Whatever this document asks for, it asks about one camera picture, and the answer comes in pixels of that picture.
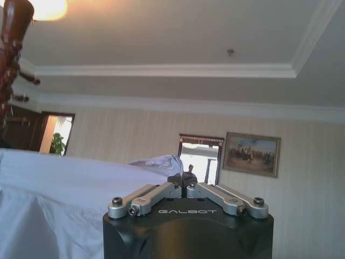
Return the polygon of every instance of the bolt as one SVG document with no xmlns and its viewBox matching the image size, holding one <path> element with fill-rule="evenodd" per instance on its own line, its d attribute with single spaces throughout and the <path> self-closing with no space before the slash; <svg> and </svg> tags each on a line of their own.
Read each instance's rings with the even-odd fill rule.
<svg viewBox="0 0 345 259">
<path fill-rule="evenodd" d="M 254 204 L 259 205 L 259 206 L 263 206 L 265 204 L 265 200 L 263 198 L 260 198 L 260 197 L 255 197 L 254 198 Z"/>
<path fill-rule="evenodd" d="M 136 216 L 138 214 L 139 210 L 137 207 L 130 207 L 129 210 L 128 210 L 128 213 L 131 215 L 131 216 Z"/>
<path fill-rule="evenodd" d="M 243 205 L 240 205 L 237 207 L 237 215 L 238 216 L 243 216 L 247 213 L 247 209 L 243 206 Z"/>
<path fill-rule="evenodd" d="M 121 197 L 115 197 L 112 199 L 112 203 L 114 206 L 120 206 L 120 205 L 122 205 L 122 198 Z"/>
</svg>

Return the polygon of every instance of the white fabric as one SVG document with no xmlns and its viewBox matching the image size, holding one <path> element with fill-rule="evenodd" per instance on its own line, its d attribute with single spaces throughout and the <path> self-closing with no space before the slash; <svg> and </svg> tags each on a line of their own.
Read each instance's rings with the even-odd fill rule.
<svg viewBox="0 0 345 259">
<path fill-rule="evenodd" d="M 0 258 L 103 258 L 114 196 L 181 173 L 179 158 L 117 165 L 0 149 Z"/>
</svg>

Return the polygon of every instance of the ceiling fixture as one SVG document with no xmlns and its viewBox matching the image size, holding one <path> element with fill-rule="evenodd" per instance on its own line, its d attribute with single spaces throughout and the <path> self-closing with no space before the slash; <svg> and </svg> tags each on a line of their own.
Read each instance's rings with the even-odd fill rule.
<svg viewBox="0 0 345 259">
<path fill-rule="evenodd" d="M 229 57 L 232 57 L 234 53 L 235 53 L 234 49 L 228 49 L 227 50 L 227 54 L 229 55 Z"/>
<path fill-rule="evenodd" d="M 63 18 L 67 13 L 67 0 L 29 0 L 34 7 L 34 21 L 55 21 Z"/>
</svg>

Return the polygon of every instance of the ceiling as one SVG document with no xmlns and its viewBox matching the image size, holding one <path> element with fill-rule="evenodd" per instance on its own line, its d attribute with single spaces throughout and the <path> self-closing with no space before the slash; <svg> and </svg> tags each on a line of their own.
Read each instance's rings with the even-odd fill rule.
<svg viewBox="0 0 345 259">
<path fill-rule="evenodd" d="M 69 4 L 28 30 L 22 67 L 38 91 L 345 106 L 342 0 Z"/>
</svg>

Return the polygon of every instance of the potted plant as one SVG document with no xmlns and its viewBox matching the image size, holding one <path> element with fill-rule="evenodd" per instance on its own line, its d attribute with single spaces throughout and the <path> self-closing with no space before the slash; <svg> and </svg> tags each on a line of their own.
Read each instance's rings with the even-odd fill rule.
<svg viewBox="0 0 345 259">
<path fill-rule="evenodd" d="M 55 133 L 52 145 L 50 146 L 50 154 L 56 154 L 56 155 L 63 155 L 66 145 L 62 142 L 64 137 L 60 135 L 60 133 Z"/>
</svg>

